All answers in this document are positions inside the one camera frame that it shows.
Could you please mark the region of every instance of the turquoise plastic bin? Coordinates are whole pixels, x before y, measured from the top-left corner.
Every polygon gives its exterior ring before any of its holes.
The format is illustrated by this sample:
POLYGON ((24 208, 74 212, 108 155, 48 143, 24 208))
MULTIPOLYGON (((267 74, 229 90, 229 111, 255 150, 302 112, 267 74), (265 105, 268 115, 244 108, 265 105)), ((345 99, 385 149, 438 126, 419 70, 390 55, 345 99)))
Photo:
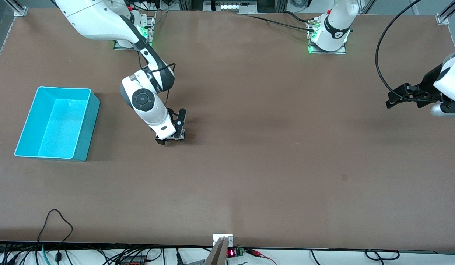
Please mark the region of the turquoise plastic bin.
POLYGON ((38 87, 15 156, 85 161, 98 109, 88 88, 38 87))

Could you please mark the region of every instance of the brown table surface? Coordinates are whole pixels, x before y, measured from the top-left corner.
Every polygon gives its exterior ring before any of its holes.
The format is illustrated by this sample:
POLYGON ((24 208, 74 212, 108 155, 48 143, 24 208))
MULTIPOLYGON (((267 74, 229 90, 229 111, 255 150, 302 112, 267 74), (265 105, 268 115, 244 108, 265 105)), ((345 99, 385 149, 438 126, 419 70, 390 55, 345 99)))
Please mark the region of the brown table surface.
MULTIPOLYGON (((81 37, 59 10, 29 10, 0 58, 0 240, 35 240, 58 208, 70 241, 209 245, 233 233, 242 245, 455 250, 455 119, 386 109, 374 51, 390 20, 358 16, 334 56, 308 54, 300 30, 170 12, 153 46, 177 63, 167 105, 187 109, 190 139, 160 146, 119 94, 136 53, 81 37), (87 162, 14 157, 39 86, 101 100, 87 162)), ((417 84, 453 50, 434 17, 403 17, 382 71, 392 87, 417 84)), ((66 233, 54 215, 42 240, 66 233)))

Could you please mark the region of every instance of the red wire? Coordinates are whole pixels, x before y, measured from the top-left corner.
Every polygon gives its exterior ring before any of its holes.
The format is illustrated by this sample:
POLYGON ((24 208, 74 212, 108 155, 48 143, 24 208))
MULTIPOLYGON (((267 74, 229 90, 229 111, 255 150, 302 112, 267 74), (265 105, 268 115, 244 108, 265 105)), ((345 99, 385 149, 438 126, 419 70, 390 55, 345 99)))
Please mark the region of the red wire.
POLYGON ((269 260, 271 260, 273 263, 275 263, 275 265, 278 265, 278 264, 275 262, 275 260, 272 260, 271 258, 268 258, 268 257, 267 257, 267 256, 265 256, 265 255, 263 255, 263 257, 261 257, 261 258, 266 258, 266 259, 269 259, 269 260))
POLYGON ((266 255, 263 255, 262 253, 254 250, 253 251, 253 254, 256 256, 256 257, 259 257, 259 258, 266 258, 266 259, 269 259, 270 261, 272 261, 273 263, 275 263, 275 265, 278 265, 275 260, 272 260, 271 258, 268 258, 266 255))

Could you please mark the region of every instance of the mounting plate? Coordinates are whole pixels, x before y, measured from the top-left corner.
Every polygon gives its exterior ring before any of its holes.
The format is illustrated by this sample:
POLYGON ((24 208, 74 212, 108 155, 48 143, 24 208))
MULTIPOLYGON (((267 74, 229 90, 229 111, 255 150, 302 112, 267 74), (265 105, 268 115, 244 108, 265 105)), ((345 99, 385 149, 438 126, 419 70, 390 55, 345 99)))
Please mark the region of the mounting plate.
POLYGON ((234 236, 231 234, 213 234, 213 246, 216 245, 216 242, 221 237, 227 237, 229 240, 229 247, 234 246, 234 236))
MULTIPOLYGON (((314 29, 316 30, 313 26, 310 24, 306 23, 306 28, 308 29, 314 29)), ((319 48, 314 42, 311 41, 312 35, 315 34, 315 32, 306 32, 308 36, 308 53, 310 54, 347 54, 345 51, 345 44, 342 44, 342 47, 340 49, 333 51, 333 52, 327 52, 325 50, 322 50, 319 48)))
MULTIPOLYGON (((140 34, 142 34, 145 38, 147 38, 150 41, 150 45, 152 46, 152 41, 154 40, 154 25, 155 25, 155 17, 157 15, 157 12, 154 13, 153 17, 148 17, 147 16, 147 24, 143 25, 144 27, 147 26, 148 29, 145 29, 143 27, 137 27, 139 30, 140 34)), ((134 50, 132 47, 123 47, 118 44, 118 42, 114 41, 114 46, 113 50, 134 50)))

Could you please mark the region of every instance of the robotic arm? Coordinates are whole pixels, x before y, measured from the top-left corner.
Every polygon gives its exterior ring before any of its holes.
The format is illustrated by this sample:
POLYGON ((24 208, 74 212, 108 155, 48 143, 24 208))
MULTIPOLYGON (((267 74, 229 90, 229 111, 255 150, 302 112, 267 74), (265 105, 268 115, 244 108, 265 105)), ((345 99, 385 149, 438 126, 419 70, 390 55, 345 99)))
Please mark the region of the robotic arm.
POLYGON ((121 95, 155 132, 158 143, 182 140, 185 109, 176 114, 157 96, 172 88, 175 75, 134 26, 133 13, 121 10, 123 14, 118 15, 104 0, 56 0, 56 3, 80 35, 92 40, 123 40, 142 54, 147 65, 122 80, 121 95))
POLYGON ((333 52, 347 41, 350 34, 350 26, 359 12, 357 0, 334 0, 332 9, 320 17, 313 25, 315 34, 311 42, 327 52, 333 52))
POLYGON ((402 84, 394 89, 394 93, 389 92, 388 98, 388 109, 406 102, 406 99, 416 99, 419 100, 416 102, 418 108, 440 102, 431 107, 434 116, 455 116, 455 52, 426 73, 418 85, 402 84))

